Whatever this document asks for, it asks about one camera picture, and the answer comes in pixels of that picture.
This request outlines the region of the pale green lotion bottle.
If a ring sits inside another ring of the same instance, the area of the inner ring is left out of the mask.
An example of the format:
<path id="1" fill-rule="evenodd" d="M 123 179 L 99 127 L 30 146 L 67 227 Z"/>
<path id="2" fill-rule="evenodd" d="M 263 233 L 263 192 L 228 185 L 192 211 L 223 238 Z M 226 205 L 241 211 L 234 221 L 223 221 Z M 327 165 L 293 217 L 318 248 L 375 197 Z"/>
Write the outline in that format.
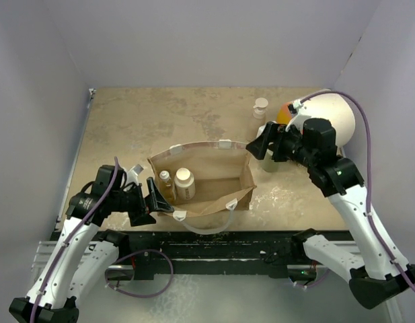
<path id="1" fill-rule="evenodd" d="M 268 173 L 275 173 L 278 171 L 278 163 L 274 161 L 273 152 L 267 150 L 264 159 L 260 163 L 261 168 Z"/>

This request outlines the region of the cream lidded jar bottle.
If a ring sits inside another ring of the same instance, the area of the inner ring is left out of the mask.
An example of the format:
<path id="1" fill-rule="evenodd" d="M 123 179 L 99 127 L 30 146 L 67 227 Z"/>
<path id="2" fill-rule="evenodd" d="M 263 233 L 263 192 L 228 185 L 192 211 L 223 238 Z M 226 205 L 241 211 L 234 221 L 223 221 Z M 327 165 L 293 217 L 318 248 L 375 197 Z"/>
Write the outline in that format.
<path id="1" fill-rule="evenodd" d="M 179 168 L 174 176 L 174 184 L 180 199 L 190 200 L 196 193 L 193 173 L 187 168 Z"/>

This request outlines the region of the brown burlap canvas bag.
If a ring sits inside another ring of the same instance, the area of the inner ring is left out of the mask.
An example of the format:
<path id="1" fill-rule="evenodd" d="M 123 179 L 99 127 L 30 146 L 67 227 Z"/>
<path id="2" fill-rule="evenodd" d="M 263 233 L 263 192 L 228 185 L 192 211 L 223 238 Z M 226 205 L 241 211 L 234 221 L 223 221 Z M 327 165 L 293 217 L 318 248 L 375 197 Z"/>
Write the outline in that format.
<path id="1" fill-rule="evenodd" d="M 168 171 L 172 178 L 180 168 L 194 175 L 195 194 L 189 200 L 178 197 L 170 216 L 186 229 L 211 235 L 225 231 L 233 221 L 233 213 L 248 210 L 256 185 L 250 170 L 250 157 L 246 143 L 221 139 L 199 141 L 171 146 L 148 157 L 151 169 L 159 183 L 159 173 Z M 190 225 L 190 218 L 211 216 L 228 212 L 227 221 L 216 228 L 200 228 Z"/>

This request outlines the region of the beige pump dispenser bottle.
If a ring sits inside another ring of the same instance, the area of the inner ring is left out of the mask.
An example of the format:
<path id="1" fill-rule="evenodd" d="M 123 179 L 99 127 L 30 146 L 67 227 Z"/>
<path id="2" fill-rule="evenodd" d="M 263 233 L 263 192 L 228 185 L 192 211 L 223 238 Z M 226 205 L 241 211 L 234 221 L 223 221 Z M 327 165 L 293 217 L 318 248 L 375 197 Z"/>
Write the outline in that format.
<path id="1" fill-rule="evenodd" d="M 267 106 L 268 100 L 266 98 L 257 98 L 253 106 L 253 117 L 257 119 L 263 119 L 265 117 Z"/>

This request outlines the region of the white rectangular bottle grey cap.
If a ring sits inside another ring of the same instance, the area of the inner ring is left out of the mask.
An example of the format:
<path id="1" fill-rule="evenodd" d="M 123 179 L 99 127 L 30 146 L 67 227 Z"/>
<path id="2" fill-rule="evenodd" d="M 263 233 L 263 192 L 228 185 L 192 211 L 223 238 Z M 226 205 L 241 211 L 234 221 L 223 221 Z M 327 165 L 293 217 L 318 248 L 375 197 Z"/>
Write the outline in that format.
<path id="1" fill-rule="evenodd" d="M 263 133 L 263 131 L 264 131 L 264 129 L 265 129 L 265 124 L 264 125 L 262 125 L 262 126 L 260 126 L 259 128 L 258 128 L 258 132 L 257 132 L 257 137 L 259 137 L 262 133 Z"/>

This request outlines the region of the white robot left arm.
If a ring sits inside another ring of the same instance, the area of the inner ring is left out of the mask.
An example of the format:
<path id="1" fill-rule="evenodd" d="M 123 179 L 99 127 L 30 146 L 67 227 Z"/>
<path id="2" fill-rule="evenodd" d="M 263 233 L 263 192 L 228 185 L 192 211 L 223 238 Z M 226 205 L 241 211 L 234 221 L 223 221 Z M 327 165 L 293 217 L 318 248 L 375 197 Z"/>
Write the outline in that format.
<path id="1" fill-rule="evenodd" d="M 127 213 L 134 226 L 153 224 L 152 212 L 174 212 L 148 178 L 149 194 L 140 184 L 121 187 L 123 171 L 99 175 L 73 196 L 60 238 L 44 270 L 25 297 L 15 298 L 9 313 L 18 322 L 76 322 L 79 305 L 106 269 L 135 255 L 129 236 L 119 231 L 98 232 L 113 212 Z"/>

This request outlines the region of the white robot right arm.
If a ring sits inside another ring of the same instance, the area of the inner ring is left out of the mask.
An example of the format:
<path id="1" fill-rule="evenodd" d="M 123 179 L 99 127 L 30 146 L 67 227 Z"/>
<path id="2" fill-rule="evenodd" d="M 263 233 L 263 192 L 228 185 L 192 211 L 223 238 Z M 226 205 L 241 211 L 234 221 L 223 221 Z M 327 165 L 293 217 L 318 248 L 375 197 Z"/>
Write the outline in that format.
<path id="1" fill-rule="evenodd" d="M 366 309 L 415 286 L 415 264 L 398 250 L 368 200 L 358 168 L 337 154 L 336 129 L 323 118 L 310 118 L 303 128 L 268 122 L 246 149 L 257 160 L 272 152 L 275 162 L 288 160 L 307 168 L 309 179 L 339 212 L 357 245 L 355 256 L 307 229 L 293 238 L 291 256 L 298 263 L 315 260 L 343 278 Z"/>

